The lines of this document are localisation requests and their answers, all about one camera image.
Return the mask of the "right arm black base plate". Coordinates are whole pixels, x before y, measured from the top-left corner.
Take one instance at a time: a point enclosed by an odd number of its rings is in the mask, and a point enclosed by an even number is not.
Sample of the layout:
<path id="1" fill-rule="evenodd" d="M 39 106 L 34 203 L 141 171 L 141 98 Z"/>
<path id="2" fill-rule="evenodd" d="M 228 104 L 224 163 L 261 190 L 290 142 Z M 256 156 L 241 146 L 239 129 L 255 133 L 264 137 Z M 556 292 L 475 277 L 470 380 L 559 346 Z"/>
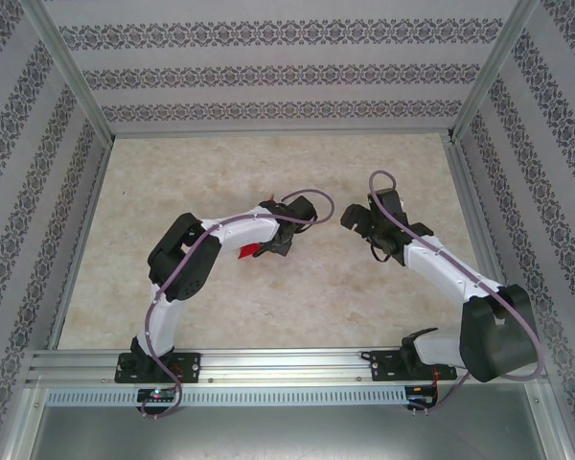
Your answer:
<path id="1" fill-rule="evenodd" d="M 399 350 L 365 351 L 360 357 L 369 363 L 373 381 L 416 381 L 457 379 L 454 367 L 444 364 L 416 364 L 408 367 Z"/>

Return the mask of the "right aluminium frame post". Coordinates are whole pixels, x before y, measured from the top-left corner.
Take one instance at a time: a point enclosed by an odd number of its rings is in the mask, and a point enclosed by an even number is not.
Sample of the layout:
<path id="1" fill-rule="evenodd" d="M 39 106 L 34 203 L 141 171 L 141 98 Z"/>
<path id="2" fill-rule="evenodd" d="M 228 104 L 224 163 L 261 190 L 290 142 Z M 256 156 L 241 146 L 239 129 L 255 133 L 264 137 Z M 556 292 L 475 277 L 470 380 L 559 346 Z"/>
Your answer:
<path id="1" fill-rule="evenodd" d="M 454 144 L 465 135 L 472 118 L 480 105 L 497 74 L 500 72 L 505 60 L 510 55 L 522 30 L 538 5 L 539 0 L 517 0 L 507 21 L 499 32 L 498 38 L 488 57 L 486 58 L 474 84 L 464 100 L 456 119 L 448 130 L 449 139 Z"/>

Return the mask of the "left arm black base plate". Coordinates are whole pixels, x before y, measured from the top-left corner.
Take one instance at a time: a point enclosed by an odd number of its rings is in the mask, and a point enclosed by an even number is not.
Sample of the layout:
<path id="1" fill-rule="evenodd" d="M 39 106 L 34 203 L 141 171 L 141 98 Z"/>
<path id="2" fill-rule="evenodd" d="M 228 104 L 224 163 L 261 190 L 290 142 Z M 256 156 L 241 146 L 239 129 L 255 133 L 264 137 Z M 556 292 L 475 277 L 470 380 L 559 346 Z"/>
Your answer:
<path id="1" fill-rule="evenodd" d="M 201 355 L 198 353 L 168 353 L 160 357 L 164 366 L 181 383 L 197 383 Z M 119 354 L 114 380 L 117 383 L 171 383 L 173 379 L 148 355 Z"/>

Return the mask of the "aluminium side rail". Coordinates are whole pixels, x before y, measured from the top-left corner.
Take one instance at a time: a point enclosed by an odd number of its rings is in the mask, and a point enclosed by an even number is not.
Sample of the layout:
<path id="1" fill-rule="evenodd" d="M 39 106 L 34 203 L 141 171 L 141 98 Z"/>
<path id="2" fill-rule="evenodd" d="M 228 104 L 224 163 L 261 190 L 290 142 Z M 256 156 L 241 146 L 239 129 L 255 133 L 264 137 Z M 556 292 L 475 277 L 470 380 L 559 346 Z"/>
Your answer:
<path id="1" fill-rule="evenodd" d="M 85 201 L 84 213 L 82 214 L 82 220 L 80 222 L 75 245 L 69 259 L 66 277 L 58 295 L 57 309 L 52 318 L 49 332 L 46 337 L 44 345 L 45 350 L 56 350 L 58 348 L 114 144 L 115 139 L 112 139 L 104 147 L 102 156 L 95 170 L 93 182 Z"/>
<path id="2" fill-rule="evenodd" d="M 440 137 L 479 272 L 487 278 L 494 279 L 505 285 L 506 277 L 502 273 L 492 236 L 485 220 L 484 211 L 478 199 L 461 146 L 452 139 L 448 132 L 442 132 Z"/>

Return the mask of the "aluminium frame post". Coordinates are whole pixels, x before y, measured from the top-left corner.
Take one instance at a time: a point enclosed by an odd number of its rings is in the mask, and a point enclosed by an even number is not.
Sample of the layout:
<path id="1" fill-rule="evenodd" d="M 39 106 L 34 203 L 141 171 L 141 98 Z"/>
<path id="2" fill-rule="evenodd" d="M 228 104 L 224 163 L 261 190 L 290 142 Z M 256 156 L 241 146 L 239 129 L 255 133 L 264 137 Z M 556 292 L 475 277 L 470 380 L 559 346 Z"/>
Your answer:
<path id="1" fill-rule="evenodd" d="M 115 134 L 43 0 L 18 1 L 92 127 L 106 145 L 113 144 Z"/>
<path id="2" fill-rule="evenodd" d="M 474 84 L 464 100 L 456 119 L 448 130 L 449 139 L 454 144 L 465 135 L 472 118 L 480 105 L 497 74 L 500 72 L 505 60 L 510 55 L 522 30 L 538 5 L 539 0 L 517 0 L 507 21 L 499 32 L 498 38 L 488 57 L 486 58 Z"/>

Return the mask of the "aluminium mounting rail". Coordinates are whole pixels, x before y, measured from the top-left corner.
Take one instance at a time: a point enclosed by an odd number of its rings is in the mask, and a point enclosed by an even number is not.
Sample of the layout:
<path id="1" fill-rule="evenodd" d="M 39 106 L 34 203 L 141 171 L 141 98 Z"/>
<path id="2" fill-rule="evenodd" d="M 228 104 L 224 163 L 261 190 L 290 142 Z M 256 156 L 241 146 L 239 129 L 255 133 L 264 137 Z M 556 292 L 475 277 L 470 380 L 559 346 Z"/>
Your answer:
<path id="1" fill-rule="evenodd" d="M 361 352 L 374 348 L 200 350 L 196 387 L 314 387 L 430 384 L 427 380 L 373 381 Z M 121 350 L 50 350 L 33 354 L 28 387 L 109 387 Z"/>

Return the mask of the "grey sheet metal tray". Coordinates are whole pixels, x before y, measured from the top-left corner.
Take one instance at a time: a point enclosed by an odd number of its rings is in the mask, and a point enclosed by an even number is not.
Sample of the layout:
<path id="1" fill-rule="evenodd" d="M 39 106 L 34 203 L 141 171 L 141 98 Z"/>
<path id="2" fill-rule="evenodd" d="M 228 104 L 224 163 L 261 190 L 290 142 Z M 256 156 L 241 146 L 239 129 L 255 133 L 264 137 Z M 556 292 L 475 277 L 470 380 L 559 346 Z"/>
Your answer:
<path id="1" fill-rule="evenodd" d="M 395 406 L 50 407 L 31 460 L 574 460 L 520 411 L 410 415 Z"/>

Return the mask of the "left aluminium frame post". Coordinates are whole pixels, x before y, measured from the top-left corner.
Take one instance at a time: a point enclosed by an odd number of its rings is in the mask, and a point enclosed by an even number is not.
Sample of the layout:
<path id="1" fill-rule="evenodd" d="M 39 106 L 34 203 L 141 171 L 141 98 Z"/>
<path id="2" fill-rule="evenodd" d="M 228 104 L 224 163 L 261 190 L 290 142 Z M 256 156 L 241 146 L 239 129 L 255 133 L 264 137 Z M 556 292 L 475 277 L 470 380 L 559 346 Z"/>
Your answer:
<path id="1" fill-rule="evenodd" d="M 113 144 L 115 134 L 43 0 L 18 1 L 92 127 L 106 145 Z"/>

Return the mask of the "red paper sheet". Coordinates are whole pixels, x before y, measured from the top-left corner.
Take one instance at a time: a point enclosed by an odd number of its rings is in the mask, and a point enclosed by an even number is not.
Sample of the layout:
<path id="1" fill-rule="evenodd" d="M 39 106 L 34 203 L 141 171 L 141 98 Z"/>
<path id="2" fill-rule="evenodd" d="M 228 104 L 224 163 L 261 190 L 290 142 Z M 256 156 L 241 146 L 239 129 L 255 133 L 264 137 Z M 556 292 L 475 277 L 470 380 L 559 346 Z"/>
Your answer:
<path id="1" fill-rule="evenodd" d="M 262 248 L 264 242 L 269 240 L 272 230 L 275 230 L 276 224 L 268 218 L 258 220 L 248 219 L 244 224 L 247 232 L 242 237 L 242 245 L 239 252 L 239 258 L 243 259 L 254 254 Z"/>

